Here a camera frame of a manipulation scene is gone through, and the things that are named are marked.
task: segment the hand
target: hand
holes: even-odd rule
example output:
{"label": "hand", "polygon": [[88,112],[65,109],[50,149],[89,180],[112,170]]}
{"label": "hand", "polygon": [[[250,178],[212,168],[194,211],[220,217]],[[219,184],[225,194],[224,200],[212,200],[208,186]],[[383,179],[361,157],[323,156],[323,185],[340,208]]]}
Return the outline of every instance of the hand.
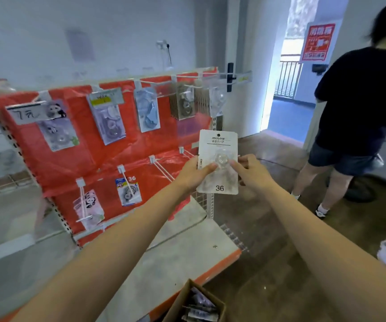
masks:
{"label": "hand", "polygon": [[273,182],[266,167],[252,154],[238,157],[238,162],[230,160],[229,163],[241,177],[241,184],[247,185],[255,191],[263,191],[266,186]]}
{"label": "hand", "polygon": [[197,169],[198,156],[194,156],[184,165],[173,183],[178,184],[185,192],[193,192],[204,178],[217,168],[217,163],[211,163],[202,169]]}

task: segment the red sign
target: red sign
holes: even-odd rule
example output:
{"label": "red sign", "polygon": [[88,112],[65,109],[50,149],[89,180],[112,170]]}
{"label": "red sign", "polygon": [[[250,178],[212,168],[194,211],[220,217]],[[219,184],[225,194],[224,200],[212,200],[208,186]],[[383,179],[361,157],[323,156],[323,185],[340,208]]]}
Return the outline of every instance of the red sign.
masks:
{"label": "red sign", "polygon": [[302,60],[324,61],[329,51],[330,40],[335,31],[335,24],[314,25],[309,27]]}

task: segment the yellow label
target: yellow label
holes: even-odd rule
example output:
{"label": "yellow label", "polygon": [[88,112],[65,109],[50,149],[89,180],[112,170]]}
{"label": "yellow label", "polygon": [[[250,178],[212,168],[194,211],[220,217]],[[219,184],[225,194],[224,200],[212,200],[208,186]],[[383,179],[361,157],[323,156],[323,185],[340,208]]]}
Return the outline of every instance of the yellow label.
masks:
{"label": "yellow label", "polygon": [[111,102],[111,98],[108,96],[105,96],[95,100],[91,100],[90,102],[92,103],[93,106],[97,106],[97,105],[106,104],[107,102]]}

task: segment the blue floor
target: blue floor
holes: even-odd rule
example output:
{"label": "blue floor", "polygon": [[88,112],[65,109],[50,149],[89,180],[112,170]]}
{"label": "blue floor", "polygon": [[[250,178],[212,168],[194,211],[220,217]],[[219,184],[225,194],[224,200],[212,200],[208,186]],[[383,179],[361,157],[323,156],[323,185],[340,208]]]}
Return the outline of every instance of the blue floor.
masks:
{"label": "blue floor", "polygon": [[274,99],[268,129],[304,142],[313,112],[312,107],[295,104],[289,100]]}

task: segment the denim shorts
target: denim shorts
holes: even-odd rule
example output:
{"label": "denim shorts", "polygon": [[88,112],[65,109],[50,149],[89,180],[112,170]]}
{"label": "denim shorts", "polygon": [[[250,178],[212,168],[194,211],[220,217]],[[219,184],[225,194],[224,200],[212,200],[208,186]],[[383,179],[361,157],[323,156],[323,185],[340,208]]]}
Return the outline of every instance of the denim shorts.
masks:
{"label": "denim shorts", "polygon": [[315,142],[309,153],[309,164],[316,167],[333,166],[341,174],[360,176],[374,169],[373,156],[351,156],[324,149]]}

